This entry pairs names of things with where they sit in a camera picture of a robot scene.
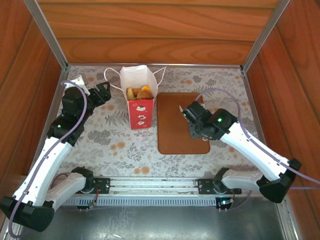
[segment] red takeout box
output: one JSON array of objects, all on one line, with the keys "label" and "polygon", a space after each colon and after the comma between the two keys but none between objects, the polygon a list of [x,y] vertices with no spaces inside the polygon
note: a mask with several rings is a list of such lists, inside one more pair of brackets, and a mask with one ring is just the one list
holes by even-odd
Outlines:
[{"label": "red takeout box", "polygon": [[[158,86],[164,79],[166,67],[163,67],[153,73],[146,65],[123,67],[120,70],[120,73],[114,70],[113,68],[108,67],[104,71],[105,80],[107,80],[107,70],[113,70],[119,75],[121,88],[116,87],[112,84],[110,85],[116,89],[121,90],[126,100],[128,88],[141,89],[145,85],[147,85],[150,88],[153,99],[127,101],[131,129],[134,130],[150,128],[152,125],[154,104],[158,94]],[[159,83],[157,83],[155,73],[161,70],[163,70],[162,78],[159,81]]]}]

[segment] brown cutting board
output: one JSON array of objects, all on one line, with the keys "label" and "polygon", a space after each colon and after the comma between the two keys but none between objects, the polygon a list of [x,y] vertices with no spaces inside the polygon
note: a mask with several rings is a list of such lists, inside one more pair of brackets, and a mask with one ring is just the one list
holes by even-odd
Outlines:
[{"label": "brown cutting board", "polygon": [[196,92],[161,92],[157,95],[158,150],[161,154],[207,154],[209,141],[191,139],[188,121],[179,110],[189,106]]}]

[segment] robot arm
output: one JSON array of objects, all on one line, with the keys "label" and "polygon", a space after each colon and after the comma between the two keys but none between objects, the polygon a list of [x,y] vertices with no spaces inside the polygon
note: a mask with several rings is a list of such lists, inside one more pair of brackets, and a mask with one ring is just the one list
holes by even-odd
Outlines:
[{"label": "robot arm", "polygon": [[[84,99],[82,93],[73,85],[66,86],[62,97],[61,114],[50,125],[47,132],[47,139],[41,154],[32,167],[23,184],[15,191],[12,197],[4,197],[0,202],[0,209],[10,218],[17,200],[25,195],[18,211],[14,215],[13,221],[30,229],[42,232],[53,219],[55,211],[74,193],[83,190],[88,192],[94,187],[93,172],[84,167],[77,167],[63,182],[49,190],[50,184],[65,156],[76,144],[81,133],[84,131],[84,124],[93,114],[94,109],[106,101],[110,100],[110,84],[104,82],[96,85],[96,88],[87,89],[85,81],[81,75],[72,80],[85,92],[87,106],[84,117],[78,127],[71,132],[64,140],[58,143],[48,154],[45,161],[39,168],[32,181],[32,176],[36,171],[47,151],[67,132],[69,132],[78,122],[84,111]],[[31,187],[26,192],[27,185],[32,182]]]},{"label": "robot arm", "polygon": [[213,179],[215,188],[220,193],[226,189],[248,189],[260,191],[274,203],[282,202],[296,174],[280,165],[270,155],[297,171],[301,167],[298,160],[288,160],[280,156],[250,133],[248,139],[237,118],[225,109],[220,108],[211,114],[194,101],[182,113],[192,123],[193,131],[199,137],[223,141],[238,150],[259,169],[259,171],[241,172],[222,168]]}]

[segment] floral tablecloth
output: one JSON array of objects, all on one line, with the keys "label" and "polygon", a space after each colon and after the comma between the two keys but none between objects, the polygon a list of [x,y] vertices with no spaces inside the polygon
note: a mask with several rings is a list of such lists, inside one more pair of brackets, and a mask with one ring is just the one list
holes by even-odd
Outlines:
[{"label": "floral tablecloth", "polygon": [[[104,81],[107,66],[72,66],[68,79],[78,74],[88,78],[88,88]],[[155,72],[159,67],[151,67]],[[155,76],[159,80],[161,72]],[[120,86],[119,76],[107,73],[110,83]],[[221,88],[232,93],[241,102],[242,118],[255,136],[257,131],[248,97],[239,69],[167,67],[160,92],[201,92],[207,88]],[[75,147],[62,162],[58,173],[70,172],[85,166],[94,175],[106,177],[212,177],[222,167],[251,171],[254,165],[234,148],[222,141],[211,141],[208,154],[163,155],[157,144],[157,104],[152,127],[131,130],[126,100],[123,93],[111,89],[112,98],[97,107],[85,123],[85,131]],[[222,92],[204,95],[206,107],[214,112],[225,108],[235,116],[237,106]]]}]

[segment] white paper handle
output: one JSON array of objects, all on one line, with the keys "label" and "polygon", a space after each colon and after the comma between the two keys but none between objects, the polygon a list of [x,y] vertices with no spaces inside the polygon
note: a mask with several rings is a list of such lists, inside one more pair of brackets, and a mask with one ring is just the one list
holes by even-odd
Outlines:
[{"label": "white paper handle", "polygon": [[161,78],[160,82],[158,83],[157,87],[160,85],[160,83],[161,83],[162,80],[164,79],[164,75],[165,75],[165,72],[166,72],[166,68],[167,68],[167,67],[165,66],[165,67],[160,68],[159,70],[157,70],[157,71],[155,71],[155,72],[153,73],[153,75],[155,75],[157,72],[160,72],[161,70],[163,70],[162,78]]},{"label": "white paper handle", "polygon": [[[114,72],[116,72],[118,75],[119,75],[119,78],[120,78],[120,73],[118,73],[116,70],[114,70],[113,68],[111,68],[111,67],[108,67],[108,68],[106,68],[105,70],[104,70],[104,73],[103,73],[103,76],[104,76],[104,79],[107,81],[107,82],[109,82],[108,81],[108,79],[107,79],[107,77],[106,77],[106,72],[107,72],[107,70],[112,70],[112,71],[114,71]],[[119,90],[121,90],[122,91],[122,89],[120,88],[120,87],[117,87],[117,86],[115,86],[115,85],[112,85],[111,83],[110,83],[110,86],[112,86],[112,87],[114,87],[115,89],[119,89]]]}]

